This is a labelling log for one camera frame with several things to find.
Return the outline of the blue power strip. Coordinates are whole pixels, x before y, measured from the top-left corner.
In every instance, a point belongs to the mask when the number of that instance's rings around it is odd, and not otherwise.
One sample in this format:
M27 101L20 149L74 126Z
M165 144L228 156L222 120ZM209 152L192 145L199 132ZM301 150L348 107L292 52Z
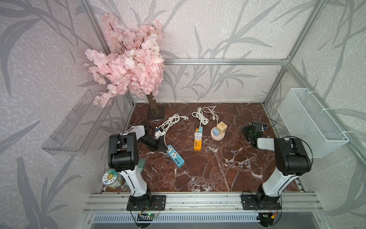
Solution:
M171 159L173 160L173 162L179 167L181 168L184 164L185 161L184 159L180 156L180 154L173 148L172 145L168 145L167 146L167 153L169 154L169 156L171 157Z

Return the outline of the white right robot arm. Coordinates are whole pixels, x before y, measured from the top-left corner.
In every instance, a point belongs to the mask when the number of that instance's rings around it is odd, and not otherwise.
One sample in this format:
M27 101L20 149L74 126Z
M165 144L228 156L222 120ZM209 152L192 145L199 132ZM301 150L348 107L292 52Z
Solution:
M275 155L275 170L256 193L255 202L261 208L277 202L288 184L308 173L314 161L312 149L306 141L296 136L263 137L266 129L267 126L260 122L251 122L242 127L245 139L250 145L273 151Z

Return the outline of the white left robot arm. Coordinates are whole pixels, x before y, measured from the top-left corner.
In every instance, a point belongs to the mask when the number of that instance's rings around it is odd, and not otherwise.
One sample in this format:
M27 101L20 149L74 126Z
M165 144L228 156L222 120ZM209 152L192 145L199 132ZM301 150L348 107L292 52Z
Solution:
M131 191L132 202L152 202L151 191L138 169L138 144L145 144L152 152L168 149L162 136L155 138L149 132L148 124L137 125L121 134L110 135L108 140L108 166L125 179Z

